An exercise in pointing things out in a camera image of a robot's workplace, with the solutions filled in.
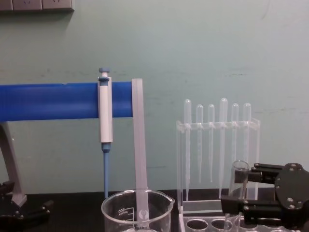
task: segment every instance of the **blue horizontal rod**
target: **blue horizontal rod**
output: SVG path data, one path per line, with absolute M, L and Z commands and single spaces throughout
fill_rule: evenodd
M 112 116 L 132 117 L 132 83 L 112 83 Z M 98 118 L 97 83 L 0 85 L 0 122 Z

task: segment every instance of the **test tube rack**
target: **test tube rack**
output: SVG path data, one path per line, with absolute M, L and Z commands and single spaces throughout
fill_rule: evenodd
M 184 102 L 184 122 L 177 121 L 177 188 L 180 214 L 221 212 L 221 190 L 229 186 L 230 169 L 235 160 L 250 166 L 259 162 L 261 123 L 251 118 L 251 105 L 220 101 L 219 115 L 215 106 L 207 108 L 204 122 L 203 106 L 191 112 L 191 101 Z M 257 199 L 257 184 L 248 183 L 247 198 Z

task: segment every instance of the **micropipette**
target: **micropipette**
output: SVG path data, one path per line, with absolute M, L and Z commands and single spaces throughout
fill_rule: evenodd
M 208 159 L 209 159 L 209 170 L 210 178 L 212 182 L 212 163 L 213 163 L 213 124 L 214 124 L 214 105 L 210 104 L 208 106 L 208 122 L 209 122 L 209 148 L 208 148 Z
M 221 122 L 220 129 L 220 167 L 219 167 L 219 198 L 221 198 L 221 191 L 223 185 L 224 174 L 224 156 L 225 156 L 225 123 L 227 121 L 227 99 L 220 100 L 220 114 L 219 121 Z
M 197 105 L 197 161 L 198 161 L 198 179 L 201 183 L 201 172 L 202 172 L 202 123 L 203 123 L 203 106 Z
M 184 123 L 186 124 L 185 130 L 185 187 L 186 187 L 186 199 L 188 200 L 189 185 L 190 185 L 190 158 L 191 158 L 191 142 L 190 142 L 190 130 L 191 130 L 191 101 L 186 99 L 184 101 Z
M 237 145 L 237 123 L 239 118 L 239 105 L 234 103 L 232 105 L 232 116 L 231 121 L 233 122 L 233 129 L 232 129 L 232 162 L 236 161 L 236 145 Z
M 251 122 L 251 105 L 250 103 L 245 103 L 243 105 L 243 120 L 245 122 L 244 129 L 244 149 L 243 149 L 243 158 L 245 162 L 249 162 L 249 130 Z
M 109 152 L 112 143 L 112 78 L 108 77 L 109 69 L 100 68 L 102 77 L 98 78 L 98 101 L 100 118 L 100 138 L 104 156 L 104 195 L 108 197 Z

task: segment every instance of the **teal wall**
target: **teal wall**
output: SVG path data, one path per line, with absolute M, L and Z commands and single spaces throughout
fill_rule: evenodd
M 73 14 L 0 17 L 0 84 L 95 82 L 102 65 L 143 78 L 152 189 L 176 188 L 185 98 L 250 102 L 261 161 L 309 169 L 308 25 L 301 0 L 76 0 Z M 10 127 L 27 193 L 103 190 L 98 120 Z M 111 190 L 135 186 L 132 137 L 132 119 L 114 120 Z

